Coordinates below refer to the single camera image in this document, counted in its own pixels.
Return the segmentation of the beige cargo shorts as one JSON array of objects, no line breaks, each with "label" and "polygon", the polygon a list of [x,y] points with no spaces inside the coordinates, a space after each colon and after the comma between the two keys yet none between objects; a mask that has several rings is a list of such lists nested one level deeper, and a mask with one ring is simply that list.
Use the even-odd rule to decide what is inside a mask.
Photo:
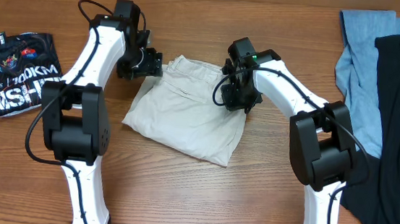
[{"label": "beige cargo shorts", "polygon": [[244,131],[244,111],[214,100],[221,68],[178,56],[162,77],[147,77],[123,119],[131,129],[197,159],[227,167]]}]

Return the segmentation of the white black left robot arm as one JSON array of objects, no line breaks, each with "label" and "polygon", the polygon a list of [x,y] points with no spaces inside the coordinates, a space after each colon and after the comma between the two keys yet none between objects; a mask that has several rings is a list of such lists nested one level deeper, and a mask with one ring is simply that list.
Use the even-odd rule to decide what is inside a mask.
[{"label": "white black left robot arm", "polygon": [[61,81],[41,88],[43,141],[50,164],[63,170],[72,203],[71,224],[111,224],[103,196],[102,159],[111,138],[105,86],[111,73],[122,79],[162,77],[163,57],[151,48],[151,32],[138,5],[117,0],[113,10],[89,18],[88,40]]}]

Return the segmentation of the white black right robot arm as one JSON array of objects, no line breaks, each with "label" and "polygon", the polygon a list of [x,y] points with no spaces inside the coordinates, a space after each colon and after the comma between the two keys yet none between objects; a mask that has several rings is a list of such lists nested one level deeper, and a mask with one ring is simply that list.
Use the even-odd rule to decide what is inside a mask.
[{"label": "white black right robot arm", "polygon": [[289,160],[304,187],[303,224],[338,224],[339,201],[356,148],[348,108],[308,90],[273,50],[234,43],[215,92],[229,111],[249,113],[268,97],[289,120]]}]

